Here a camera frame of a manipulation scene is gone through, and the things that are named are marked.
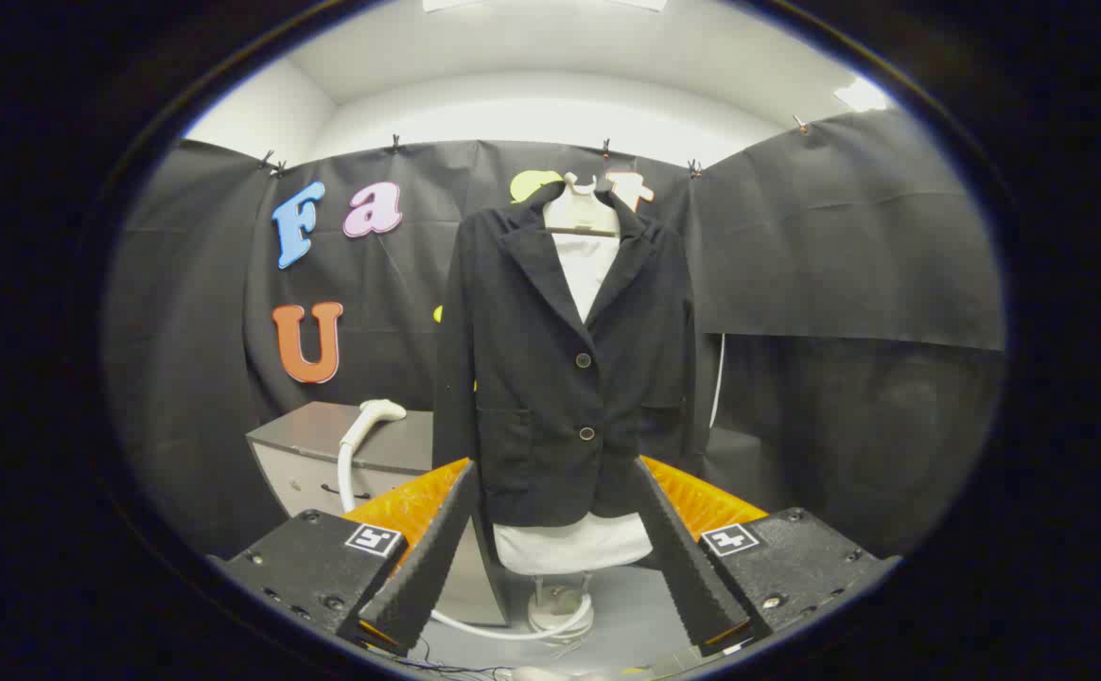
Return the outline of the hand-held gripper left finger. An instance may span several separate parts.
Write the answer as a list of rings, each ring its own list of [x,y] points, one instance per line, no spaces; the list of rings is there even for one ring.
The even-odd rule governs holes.
[[[478,505],[476,463],[458,460],[352,512],[303,510],[212,565],[304,628],[406,655],[442,598]]]

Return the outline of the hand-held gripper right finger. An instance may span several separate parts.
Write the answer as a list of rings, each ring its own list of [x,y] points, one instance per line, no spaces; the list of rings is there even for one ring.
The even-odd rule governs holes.
[[[783,637],[869,591],[897,565],[804,508],[768,513],[666,463],[630,484],[690,642],[715,653]]]

